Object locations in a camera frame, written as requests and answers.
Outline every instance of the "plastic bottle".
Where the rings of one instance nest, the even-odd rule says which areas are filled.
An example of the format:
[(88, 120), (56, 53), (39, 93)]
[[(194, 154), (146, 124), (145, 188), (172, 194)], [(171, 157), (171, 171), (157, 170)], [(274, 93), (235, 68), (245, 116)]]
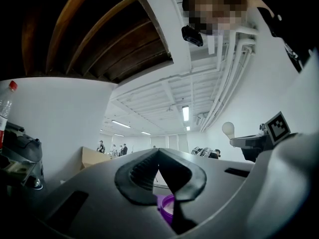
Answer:
[(9, 86), (0, 93), (0, 153), (2, 153), (3, 135), (12, 105), (13, 94), (17, 88), (17, 83), (11, 81)]

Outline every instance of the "white pipe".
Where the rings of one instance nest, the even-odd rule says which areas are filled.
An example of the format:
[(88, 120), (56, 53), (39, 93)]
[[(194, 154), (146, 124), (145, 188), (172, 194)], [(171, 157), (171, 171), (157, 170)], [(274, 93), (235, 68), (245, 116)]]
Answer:
[(190, 76), (190, 87), (191, 87), (191, 93), (190, 93), (190, 98), (191, 98), (191, 112), (189, 118), (191, 118), (191, 127), (193, 128), (194, 126), (194, 82), (193, 82), (193, 77)]
[(252, 34), (252, 35), (257, 35), (258, 34), (258, 30), (256, 29), (252, 29), (252, 28), (248, 28), (248, 27), (244, 27), (244, 26), (240, 26), (238, 28), (236, 28), (236, 30), (232, 30), (230, 31), (229, 34), (229, 48), (228, 48), (228, 53), (227, 53), (227, 58), (226, 58), (226, 66), (225, 66), (225, 71), (223, 74), (223, 78), (221, 80), (221, 85), (219, 87), (217, 96), (214, 100), (214, 104), (212, 106), (212, 108), (209, 111), (209, 114), (204, 122), (204, 125), (200, 128), (200, 131), (203, 132), (204, 127), (206, 126), (211, 114), (213, 113), (216, 105), (217, 105), (217, 100), (219, 100), (221, 93), (225, 87), (226, 84), (226, 80), (230, 71), (230, 67), (231, 67), (231, 63), (233, 61), (233, 56), (234, 56), (234, 51), (235, 51), (235, 43), (236, 43), (236, 33), (245, 33), (245, 34)]
[(245, 60), (245, 62), (244, 62), (244, 64), (243, 64), (243, 68), (242, 68), (242, 70), (241, 70), (241, 72), (240, 72), (240, 74), (239, 74), (239, 76), (238, 76), (238, 79), (236, 80), (236, 83), (235, 83), (233, 89), (231, 90), (229, 97), (228, 97), (227, 100), (225, 101), (224, 106), (223, 106), (222, 109), (220, 110), (220, 112), (219, 112), (219, 114), (217, 115), (217, 117), (214, 118), (212, 124), (211, 124), (209, 127), (213, 126), (214, 123), (218, 120), (218, 117), (222, 114), (224, 108), (226, 107), (226, 104), (228, 103), (228, 101), (229, 101), (231, 95), (233, 94), (234, 90), (236, 89), (237, 84), (239, 83), (240, 78), (242, 77), (242, 75), (243, 75), (243, 73), (244, 73), (244, 71), (245, 71), (245, 69), (246, 69), (246, 66), (247, 66), (247, 64), (248, 64), (248, 62), (249, 62), (249, 60), (250, 60), (251, 55), (253, 55), (253, 54), (252, 54), (252, 48), (249, 47), (249, 46), (247, 46), (246, 48), (249, 50), (249, 53), (247, 54), (247, 58), (246, 58), (246, 60)]
[(203, 117), (203, 118), (200, 120), (199, 125), (202, 125), (202, 124), (203, 124), (203, 122), (204, 122), (204, 120), (205, 120), (205, 118)]
[[(236, 72), (238, 70), (237, 68), (238, 68), (238, 65), (239, 65), (239, 60), (240, 60), (240, 57), (242, 56), (242, 52), (241, 51), (243, 49), (243, 46), (244, 45), (254, 45), (255, 43), (256, 42), (253, 39), (240, 39), (238, 41), (237, 48), (236, 48), (236, 55), (235, 55), (234, 63), (233, 63), (233, 66), (232, 66), (232, 71), (230, 73), (227, 85), (225, 86), (225, 90), (223, 91), (223, 94), (221, 96), (221, 102), (219, 102), (218, 105), (215, 108), (215, 111), (216, 111), (215, 114), (217, 113), (218, 109), (220, 108), (223, 100), (225, 99), (225, 97), (226, 97), (226, 95), (227, 95), (227, 93), (229, 91), (230, 86), (233, 83), (235, 74), (236, 74)], [(206, 126), (209, 125), (209, 123), (213, 120), (215, 114), (209, 118), (209, 120), (206, 123)]]
[(207, 44), (208, 44), (208, 54), (215, 54), (215, 36), (208, 35), (207, 36)]
[[(219, 72), (219, 70), (220, 70), (222, 53), (223, 53), (223, 36), (219, 35), (218, 40), (217, 40), (217, 68), (216, 68), (217, 72)], [(214, 87), (213, 93), (210, 96), (211, 99), (213, 98), (213, 96), (215, 94), (215, 90), (217, 88), (217, 84), (219, 82), (219, 78), (220, 78), (221, 74), (222, 74), (222, 71), (220, 70), (218, 80), (217, 80), (216, 85)]]

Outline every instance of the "black slot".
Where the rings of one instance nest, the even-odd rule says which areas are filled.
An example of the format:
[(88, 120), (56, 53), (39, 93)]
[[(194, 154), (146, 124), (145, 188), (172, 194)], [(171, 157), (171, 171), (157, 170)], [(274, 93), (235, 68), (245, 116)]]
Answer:
[(249, 171), (243, 171), (235, 168), (227, 168), (225, 172), (245, 178), (249, 175)]

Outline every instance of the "red bottle cap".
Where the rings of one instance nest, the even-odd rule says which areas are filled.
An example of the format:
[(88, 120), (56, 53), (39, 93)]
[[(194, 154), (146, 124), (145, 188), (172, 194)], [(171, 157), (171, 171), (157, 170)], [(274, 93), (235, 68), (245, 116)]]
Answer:
[(16, 91), (16, 89), (18, 88), (18, 84), (14, 81), (11, 81), (9, 84), (9, 88), (11, 88), (13, 91)]

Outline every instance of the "person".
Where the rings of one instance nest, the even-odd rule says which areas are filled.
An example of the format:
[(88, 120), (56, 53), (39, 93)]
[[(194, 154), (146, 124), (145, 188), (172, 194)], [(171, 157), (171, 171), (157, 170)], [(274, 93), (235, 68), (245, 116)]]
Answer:
[(124, 143), (124, 148), (123, 148), (123, 156), (128, 153), (128, 148), (126, 147), (126, 144)]
[(123, 156), (123, 146), (120, 145), (120, 153), (119, 156)]
[(216, 149), (215, 152), (216, 153), (214, 153), (214, 152), (210, 153), (209, 157), (214, 158), (214, 159), (218, 159), (220, 157), (220, 150)]
[(113, 144), (111, 147), (111, 157), (114, 158), (116, 156), (116, 146)]
[(219, 149), (215, 149), (215, 151), (216, 151), (217, 156), (220, 157), (220, 150)]
[(104, 153), (105, 151), (105, 147), (103, 145), (103, 141), (100, 141), (100, 146), (96, 149), (96, 151), (100, 152), (100, 153)]
[[(189, 25), (212, 35), (234, 30), (243, 23), (246, 10), (258, 8), (273, 37), (281, 37), (298, 72), (312, 54), (318, 34), (314, 9), (316, 0), (183, 0)], [(304, 34), (314, 35), (305, 38)]]

